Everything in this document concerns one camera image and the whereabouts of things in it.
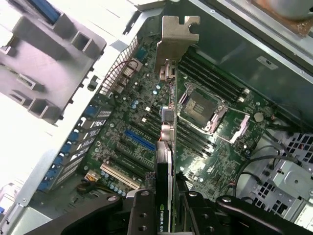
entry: cpu socket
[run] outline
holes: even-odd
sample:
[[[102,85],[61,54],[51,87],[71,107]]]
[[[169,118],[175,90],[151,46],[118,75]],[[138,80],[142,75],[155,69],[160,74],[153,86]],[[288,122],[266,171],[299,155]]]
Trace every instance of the cpu socket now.
[[[214,135],[229,143],[234,143],[245,133],[250,118],[248,113],[226,106],[219,96],[211,94],[196,84],[185,83],[185,87],[186,91],[178,103],[177,115],[181,120],[203,134]],[[244,116],[238,130],[229,140],[216,133],[227,112],[238,112]]]
[[[185,93],[179,101],[178,113],[181,119],[209,134],[213,134],[228,108],[224,102],[213,94],[197,89],[186,83]]]

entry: label sticker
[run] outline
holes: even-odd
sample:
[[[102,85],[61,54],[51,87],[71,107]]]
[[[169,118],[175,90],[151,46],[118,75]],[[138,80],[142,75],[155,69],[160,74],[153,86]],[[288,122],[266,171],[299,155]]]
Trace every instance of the label sticker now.
[[[275,70],[278,68],[277,65],[273,64],[271,61],[269,61],[267,58],[263,56],[260,56],[256,60],[259,61],[261,64],[265,65],[266,67],[268,67],[270,70]]]

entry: motherboard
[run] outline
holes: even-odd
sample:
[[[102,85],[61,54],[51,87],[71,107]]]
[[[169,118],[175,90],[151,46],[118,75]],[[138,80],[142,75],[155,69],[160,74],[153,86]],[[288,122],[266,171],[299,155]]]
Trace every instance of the motherboard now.
[[[144,38],[110,96],[94,102],[111,105],[111,113],[80,171],[108,190],[126,196],[145,186],[154,171],[155,143],[164,132],[161,117],[169,87],[153,74],[158,37]],[[270,103],[236,78],[189,48],[178,66],[176,172],[190,189],[215,200],[225,193],[250,157],[273,115]]]

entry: white pci slot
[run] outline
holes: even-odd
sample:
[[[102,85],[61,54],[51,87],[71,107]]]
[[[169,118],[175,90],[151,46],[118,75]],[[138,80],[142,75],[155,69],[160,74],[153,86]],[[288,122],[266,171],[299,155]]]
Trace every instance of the white pci slot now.
[[[110,166],[108,166],[106,164],[102,164],[100,169],[105,171],[109,175],[113,176],[114,178],[118,179],[119,181],[123,182],[124,184],[126,184],[127,186],[129,186],[129,187],[131,187],[133,189],[139,189],[140,188],[140,184],[139,183],[137,183],[133,179],[123,175],[119,171],[113,169],[112,167],[110,167]]]

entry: green circuit board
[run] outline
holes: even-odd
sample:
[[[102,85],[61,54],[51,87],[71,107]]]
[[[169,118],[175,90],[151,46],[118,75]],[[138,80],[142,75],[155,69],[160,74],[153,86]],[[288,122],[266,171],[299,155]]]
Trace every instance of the green circuit board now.
[[[132,179],[140,187],[144,186],[145,172],[154,170],[153,147],[160,137],[161,129],[159,110],[162,105],[168,104],[169,98],[168,86],[160,84],[159,77],[153,74],[158,41],[159,38],[146,38],[141,42],[134,57],[143,66],[134,74],[121,94],[114,94],[110,98],[98,94],[94,98],[99,103],[113,105],[114,111],[83,160],[80,171],[86,174],[92,169],[101,174],[100,181],[103,184],[125,193],[132,188],[100,167],[104,163],[116,169],[119,174]],[[197,58],[214,73],[227,78],[231,84],[236,84],[242,90],[245,88],[236,79],[192,50],[188,54]],[[214,93],[189,73],[179,70],[178,99],[185,92],[186,83],[202,87],[203,90],[199,92],[203,92],[206,99],[210,99],[209,95],[205,95],[206,92]],[[187,185],[190,188],[213,200],[225,193],[226,186],[236,177],[248,152],[255,148],[263,135],[267,120],[273,115],[270,103],[253,91],[249,91],[243,102],[225,100],[225,104],[229,109],[215,131],[223,139],[231,139],[239,130],[244,113],[250,115],[244,134],[234,144],[217,136],[200,133],[182,120],[178,122],[176,172],[182,171],[189,180]],[[256,122],[256,113],[262,113],[264,120]],[[210,153],[206,152],[207,143],[213,146]]]

